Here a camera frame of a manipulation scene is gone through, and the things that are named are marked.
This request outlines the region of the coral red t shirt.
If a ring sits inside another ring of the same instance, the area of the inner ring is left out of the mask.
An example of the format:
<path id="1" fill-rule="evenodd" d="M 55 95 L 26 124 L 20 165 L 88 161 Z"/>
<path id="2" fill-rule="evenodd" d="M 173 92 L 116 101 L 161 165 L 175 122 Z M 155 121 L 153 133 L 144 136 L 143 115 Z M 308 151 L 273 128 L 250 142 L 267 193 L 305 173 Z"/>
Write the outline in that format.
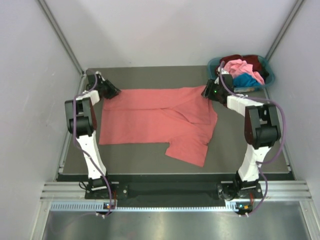
<path id="1" fill-rule="evenodd" d="M 99 144 L 168 143 L 168 157 L 203 167 L 218 121 L 204 89 L 122 90 L 103 102 Z"/>

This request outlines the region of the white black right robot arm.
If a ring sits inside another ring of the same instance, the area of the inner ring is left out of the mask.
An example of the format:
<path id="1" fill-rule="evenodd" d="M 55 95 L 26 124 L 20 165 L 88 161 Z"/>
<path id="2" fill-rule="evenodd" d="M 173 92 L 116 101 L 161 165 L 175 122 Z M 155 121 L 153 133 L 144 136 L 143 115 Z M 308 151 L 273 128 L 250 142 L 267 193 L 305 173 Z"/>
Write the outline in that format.
<path id="1" fill-rule="evenodd" d="M 201 95 L 244 117 L 247 148 L 242 165 L 235 173 L 232 183 L 218 185 L 220 198 L 231 201 L 246 198 L 251 192 L 258 191 L 261 165 L 282 133 L 274 104 L 262 103 L 262 98 L 255 101 L 246 95 L 235 94 L 233 77 L 228 73 L 221 77 L 223 82 L 209 79 Z"/>

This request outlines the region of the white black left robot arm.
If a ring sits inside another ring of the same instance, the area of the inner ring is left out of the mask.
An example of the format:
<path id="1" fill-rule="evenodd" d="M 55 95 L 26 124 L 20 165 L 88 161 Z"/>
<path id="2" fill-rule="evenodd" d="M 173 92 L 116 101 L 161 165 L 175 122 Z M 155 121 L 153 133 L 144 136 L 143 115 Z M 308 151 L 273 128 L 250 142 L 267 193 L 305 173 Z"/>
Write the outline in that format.
<path id="1" fill-rule="evenodd" d="M 102 99 L 110 100 L 121 93 L 99 71 L 87 74 L 85 90 L 71 100 L 64 102 L 66 126 L 73 137 L 74 146 L 81 151 L 88 170 L 88 193 L 97 192 L 102 198 L 109 198 L 114 187 L 108 181 L 107 168 L 103 164 L 97 144 L 97 119 L 94 105 Z"/>

